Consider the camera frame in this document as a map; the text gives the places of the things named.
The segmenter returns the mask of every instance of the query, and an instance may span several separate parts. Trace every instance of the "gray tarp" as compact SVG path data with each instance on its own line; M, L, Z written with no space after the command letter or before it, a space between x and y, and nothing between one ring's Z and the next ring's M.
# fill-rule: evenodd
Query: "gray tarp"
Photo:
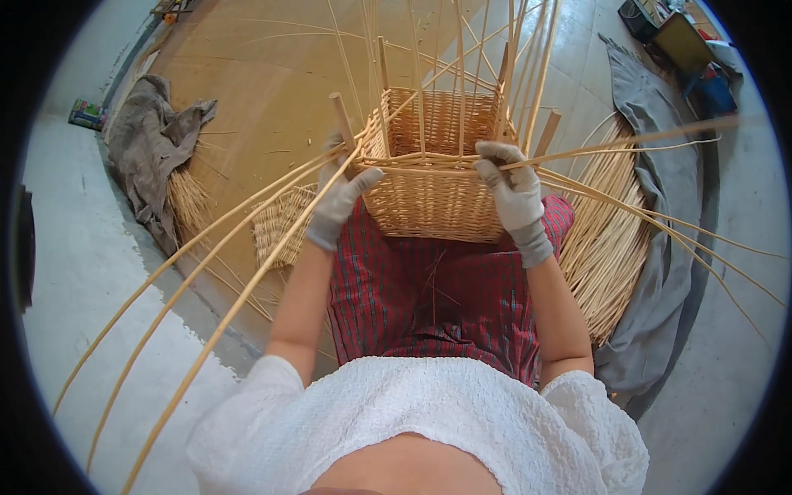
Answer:
M606 41L616 108L636 135L667 131L695 121L681 96L632 55ZM642 147L690 141L659 139ZM701 212L699 150L696 146L641 153L635 166L649 207L695 225ZM695 232L673 227L688 237ZM671 356L682 304L690 291L692 256L659 229L653 229L646 265L610 341L594 355L596 376L610 391L646 392L664 373Z
M167 79L146 74L132 87L108 131L108 156L135 218L165 253L176 252L170 173L192 156L200 127L215 116L217 100L198 100L183 112L170 108Z

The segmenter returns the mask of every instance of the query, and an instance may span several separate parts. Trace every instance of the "gloved hand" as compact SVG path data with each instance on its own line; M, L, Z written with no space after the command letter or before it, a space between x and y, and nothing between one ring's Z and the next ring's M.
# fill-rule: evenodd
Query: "gloved hand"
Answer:
M328 137L322 148L330 150L342 142L341 134L335 132ZM327 185L346 159L346 154L343 154L334 163L328 163L319 170L318 191ZM325 251L335 251L341 228L352 214L355 202L361 194L379 182L383 175L385 173L380 169L367 169L351 181L341 175L314 208L314 216L305 229L305 236Z
M520 149L511 144L479 141L476 151L482 157L476 162L476 170L495 196L498 217L514 239L523 258L523 268L538 265L552 256L553 245L541 221L544 205L536 172L530 166L511 169L508 173L498 169L498 166L526 159Z

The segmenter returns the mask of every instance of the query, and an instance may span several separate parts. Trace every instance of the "concrete floor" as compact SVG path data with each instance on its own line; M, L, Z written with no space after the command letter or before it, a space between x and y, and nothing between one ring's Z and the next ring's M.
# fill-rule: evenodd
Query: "concrete floor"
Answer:
M505 5L492 3L488 32L508 18ZM566 0L563 4L542 101L542 105L557 106L563 115L550 152L580 146L591 128L612 111L610 69L604 44L596 34L601 32L641 54L615 13L620 3ZM33 192L38 256L33 307L25 315L25 327L36 377L50 405L89 342L162 262L150 237L131 219L123 195L108 179L96 133L65 123L75 97L102 101L108 96L106 90L115 77L118 59L137 41L140 26L147 23L145 12L150 6L144 4L107 0L97 10L58 69L29 143L25 184ZM356 4L333 2L342 30L355 31L359 25ZM443 28L433 32L435 4L422 4L415 13L427 28L422 46L433 47L439 38L441 58L454 59L455 25L446 17L451 4L444 6ZM476 36L482 28L483 5L481 1L463 1ZM388 40L409 46L403 10L401 1L380 2L379 27ZM217 201L215 216L283 174L290 162L304 162L317 152L317 144L332 126L328 93L340 90L348 108L351 106L331 36L291 36L244 44L287 32L314 32L261 22L268 19L330 26L324 2L203 0L196 3L196 12L174 29L153 67L154 72L171 79L174 108L186 107L198 97L218 98L218 117L208 130L238 131L212 135L211 141L225 151L199 150L191 165ZM463 39L471 43L467 34ZM496 68L504 41L505 34L487 47ZM365 74L361 50L352 41L345 40L345 46L355 74ZM85 70L89 61L91 67L106 70ZM409 59L389 52L388 63L390 76L401 86L412 82ZM366 88L363 76L357 86ZM736 93L744 115L766 116L747 73ZM361 103L367 101L365 91L360 94ZM545 112L539 115L540 123ZM290 151L265 154L279 149ZM765 124L725 132L718 154L718 187L713 196L717 232L789 255L789 203L771 128ZM551 166L569 170L568 162ZM788 261L723 242L714 245L722 256L782 299L787 298ZM255 260L248 232L233 240L221 256L243 281L250 278ZM183 272L189 265L185 262L179 269ZM222 265L212 266L228 280L233 279ZM645 493L707 490L750 425L775 361L785 310L738 274L717 262L714 267L725 273L726 283L762 330L767 344L753 332L717 281L709 280L689 337L680 342L679 359L638 422L651 455ZM85 462L95 425L131 349L180 282L176 270L166 272L119 321L75 380L56 424L80 463ZM215 328L217 314L224 314L236 297L211 278L200 278L195 289L168 314L121 391L91 474L102 493L118 493L145 435ZM267 322L249 308L234 320L232 331L204 365L185 403L177 408L155 444L135 493L196 492L184 459L185 437L194 420L245 376L266 342L267 328ZM332 351L332 341L323 342L322 347ZM318 374L335 366L332 359L322 356Z

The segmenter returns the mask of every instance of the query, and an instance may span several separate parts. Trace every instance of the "white top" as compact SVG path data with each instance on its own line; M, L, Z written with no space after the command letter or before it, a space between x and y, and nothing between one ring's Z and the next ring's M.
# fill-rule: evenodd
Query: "white top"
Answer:
M296 494L404 432L474 455L504 495L640 493L649 466L638 426L590 374L539 394L457 357L364 357L303 389L286 360L266 356L198 421L187 455L203 494Z

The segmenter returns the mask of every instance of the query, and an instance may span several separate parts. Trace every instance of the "red striped fabric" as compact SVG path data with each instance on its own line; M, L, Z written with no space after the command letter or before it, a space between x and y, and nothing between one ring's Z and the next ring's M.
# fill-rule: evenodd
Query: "red striped fabric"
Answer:
M543 199L558 249L574 211ZM514 242L383 237L358 200L341 231L328 302L338 363L362 356L470 357L531 386L539 345Z

